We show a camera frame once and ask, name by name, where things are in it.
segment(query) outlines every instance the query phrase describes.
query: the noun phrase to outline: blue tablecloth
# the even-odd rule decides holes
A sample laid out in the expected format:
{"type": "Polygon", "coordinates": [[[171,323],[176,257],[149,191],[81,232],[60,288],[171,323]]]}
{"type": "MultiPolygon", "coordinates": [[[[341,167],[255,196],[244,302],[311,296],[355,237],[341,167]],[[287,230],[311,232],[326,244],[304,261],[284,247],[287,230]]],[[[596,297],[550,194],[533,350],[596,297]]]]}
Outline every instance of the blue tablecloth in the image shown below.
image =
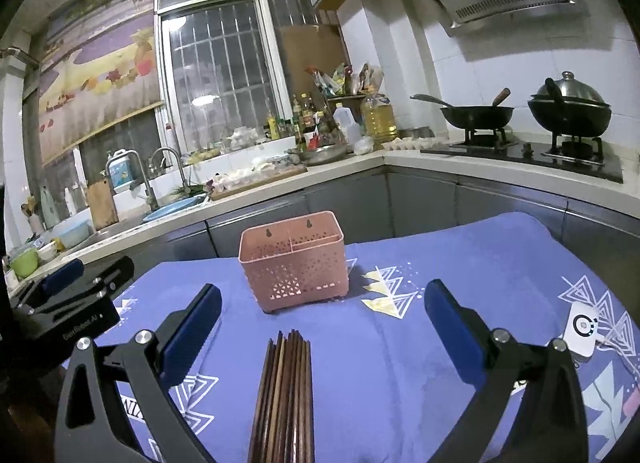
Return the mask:
{"type": "MultiPolygon", "coordinates": [[[[442,279],[489,328],[544,345],[564,332],[571,303],[600,310],[598,348],[578,369],[589,427],[590,461],[622,434],[640,403],[638,329],[607,287],[534,218],[498,216],[449,230],[346,247],[350,293],[265,315],[237,259],[163,263],[116,300],[121,322],[98,339],[128,341],[183,309],[205,283],[223,295],[220,320],[190,375],[171,394],[219,463],[246,461],[269,338],[298,329],[311,341],[316,461],[424,463],[473,394],[462,383],[422,305],[424,286],[442,279]]],[[[158,446],[134,395],[122,399],[149,456],[158,446]]],[[[497,454],[522,391],[514,392],[486,456],[497,454]]]]}

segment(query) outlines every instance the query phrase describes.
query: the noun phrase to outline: black glass cooktop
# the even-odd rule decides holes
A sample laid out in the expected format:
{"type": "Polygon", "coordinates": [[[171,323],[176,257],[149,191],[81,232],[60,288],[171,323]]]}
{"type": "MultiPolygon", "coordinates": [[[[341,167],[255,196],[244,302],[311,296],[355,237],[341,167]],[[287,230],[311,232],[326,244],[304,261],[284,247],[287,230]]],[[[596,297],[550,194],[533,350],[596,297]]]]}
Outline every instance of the black glass cooktop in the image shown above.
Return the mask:
{"type": "Polygon", "coordinates": [[[447,154],[448,156],[482,157],[503,161],[514,161],[542,167],[558,168],[569,172],[608,179],[622,183],[622,166],[620,158],[605,155],[602,160],[576,160],[562,156],[558,150],[550,154],[551,145],[548,143],[507,143],[502,146],[477,146],[463,143],[441,145],[436,148],[424,149],[426,154],[447,154]]]}

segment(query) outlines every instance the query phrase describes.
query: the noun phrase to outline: pink plastic basket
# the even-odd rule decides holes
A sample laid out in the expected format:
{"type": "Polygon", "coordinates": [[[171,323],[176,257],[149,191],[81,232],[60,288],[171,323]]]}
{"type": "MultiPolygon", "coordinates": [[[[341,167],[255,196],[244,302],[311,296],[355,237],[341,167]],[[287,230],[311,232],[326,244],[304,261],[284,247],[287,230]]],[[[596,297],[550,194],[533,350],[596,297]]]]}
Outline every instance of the pink plastic basket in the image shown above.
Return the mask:
{"type": "Polygon", "coordinates": [[[239,258],[264,311],[344,297],[349,290],[344,235],[333,212],[248,228],[239,258]]]}

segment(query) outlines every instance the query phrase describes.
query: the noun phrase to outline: black circle on device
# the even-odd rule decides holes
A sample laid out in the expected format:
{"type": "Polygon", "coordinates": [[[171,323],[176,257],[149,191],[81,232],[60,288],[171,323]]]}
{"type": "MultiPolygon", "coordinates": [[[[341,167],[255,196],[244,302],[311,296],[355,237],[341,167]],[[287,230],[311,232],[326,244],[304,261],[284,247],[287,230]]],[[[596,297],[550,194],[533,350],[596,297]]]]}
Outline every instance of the black circle on device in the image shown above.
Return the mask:
{"type": "Polygon", "coordinates": [[[574,331],[580,335],[581,337],[590,337],[593,334],[593,320],[591,320],[587,315],[576,315],[574,318],[574,331]],[[589,324],[591,325],[591,328],[589,329],[588,333],[582,333],[579,329],[578,329],[578,320],[584,318],[586,319],[589,324]]]}

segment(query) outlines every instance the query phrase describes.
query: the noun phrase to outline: chopstick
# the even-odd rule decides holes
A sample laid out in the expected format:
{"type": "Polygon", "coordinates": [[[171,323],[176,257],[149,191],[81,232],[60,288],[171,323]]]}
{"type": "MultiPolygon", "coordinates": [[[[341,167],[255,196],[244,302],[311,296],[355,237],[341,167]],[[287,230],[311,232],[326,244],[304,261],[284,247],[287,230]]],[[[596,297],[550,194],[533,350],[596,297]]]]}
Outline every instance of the chopstick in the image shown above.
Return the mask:
{"type": "Polygon", "coordinates": [[[311,344],[299,331],[268,342],[247,461],[315,461],[311,344]]]}

